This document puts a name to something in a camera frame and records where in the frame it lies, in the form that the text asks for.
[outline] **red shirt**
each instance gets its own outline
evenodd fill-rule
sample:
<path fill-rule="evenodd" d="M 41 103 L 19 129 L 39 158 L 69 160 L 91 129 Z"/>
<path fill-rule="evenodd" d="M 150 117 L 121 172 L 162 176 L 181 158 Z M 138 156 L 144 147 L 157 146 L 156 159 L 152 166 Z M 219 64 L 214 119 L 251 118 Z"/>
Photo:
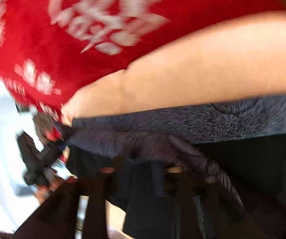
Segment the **red shirt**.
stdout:
<path fill-rule="evenodd" d="M 0 0 L 0 76 L 58 118 L 81 87 L 190 32 L 280 0 Z"/>

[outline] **gray fuzzy fabric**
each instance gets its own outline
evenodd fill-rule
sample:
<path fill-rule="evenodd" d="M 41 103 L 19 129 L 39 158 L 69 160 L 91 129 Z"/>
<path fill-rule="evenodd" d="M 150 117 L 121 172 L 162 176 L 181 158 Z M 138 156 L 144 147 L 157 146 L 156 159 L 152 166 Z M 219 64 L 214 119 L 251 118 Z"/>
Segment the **gray fuzzy fabric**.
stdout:
<path fill-rule="evenodd" d="M 74 119 L 73 126 L 170 133 L 191 144 L 270 136 L 286 133 L 286 96 Z"/>
<path fill-rule="evenodd" d="M 173 135 L 145 131 L 92 130 L 80 127 L 75 130 L 66 143 L 108 158 L 123 155 L 138 163 L 158 161 L 180 166 L 184 170 L 204 175 L 204 177 L 214 176 L 241 205 L 237 191 L 219 164 L 207 158 L 189 143 Z"/>

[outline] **black fabric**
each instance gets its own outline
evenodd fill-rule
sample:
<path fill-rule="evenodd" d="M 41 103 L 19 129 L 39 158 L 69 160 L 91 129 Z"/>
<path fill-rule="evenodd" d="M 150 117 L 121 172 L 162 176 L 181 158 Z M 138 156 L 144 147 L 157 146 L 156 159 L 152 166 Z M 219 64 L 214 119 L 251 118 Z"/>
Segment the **black fabric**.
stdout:
<path fill-rule="evenodd" d="M 254 221 L 271 238 L 281 238 L 286 232 L 286 210 L 274 198 L 231 177 L 243 206 Z"/>
<path fill-rule="evenodd" d="M 12 239 L 74 239 L 80 184 L 63 183 L 20 226 Z"/>
<path fill-rule="evenodd" d="M 170 205 L 167 197 L 156 197 L 150 163 L 133 168 L 131 196 L 123 232 L 135 239 L 169 239 Z"/>
<path fill-rule="evenodd" d="M 110 167 L 110 158 L 91 154 L 75 146 L 70 146 L 66 168 L 77 177 L 92 177 L 103 167 Z"/>
<path fill-rule="evenodd" d="M 286 134 L 197 147 L 230 175 L 274 198 L 286 210 Z"/>
<path fill-rule="evenodd" d="M 221 186 L 241 205 L 227 173 L 215 161 L 211 161 L 188 142 L 173 135 L 92 130 L 82 127 L 75 130 L 67 144 L 110 158 L 123 155 L 134 163 L 160 162 L 164 166 L 179 166 L 195 174 L 215 176 Z"/>

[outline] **forearm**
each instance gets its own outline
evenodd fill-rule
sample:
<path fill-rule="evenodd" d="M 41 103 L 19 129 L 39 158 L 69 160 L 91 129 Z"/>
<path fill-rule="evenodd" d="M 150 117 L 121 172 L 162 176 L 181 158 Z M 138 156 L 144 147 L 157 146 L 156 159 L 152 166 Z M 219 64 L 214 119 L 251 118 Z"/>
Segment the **forearm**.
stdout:
<path fill-rule="evenodd" d="M 135 61 L 124 80 L 128 112 L 285 94 L 286 12 L 196 32 Z"/>

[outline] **fleece fabric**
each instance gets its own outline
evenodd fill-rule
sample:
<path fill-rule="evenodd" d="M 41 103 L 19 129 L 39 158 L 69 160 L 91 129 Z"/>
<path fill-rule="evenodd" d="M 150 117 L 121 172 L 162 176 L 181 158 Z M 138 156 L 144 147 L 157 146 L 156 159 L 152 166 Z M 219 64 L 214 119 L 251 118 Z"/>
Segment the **fleece fabric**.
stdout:
<path fill-rule="evenodd" d="M 280 0 L 0 0 L 0 77 L 59 118 L 81 87 L 200 28 Z"/>
<path fill-rule="evenodd" d="M 206 158 L 199 150 L 173 135 L 154 132 L 119 132 L 73 127 L 74 133 L 66 141 L 89 153 L 114 158 L 124 156 L 133 163 L 160 162 L 165 166 L 179 166 L 184 170 L 205 176 L 214 176 L 239 204 L 228 175 L 219 165 Z"/>
<path fill-rule="evenodd" d="M 191 144 L 270 136 L 286 133 L 286 96 L 74 119 L 72 123 L 92 130 L 169 133 Z"/>

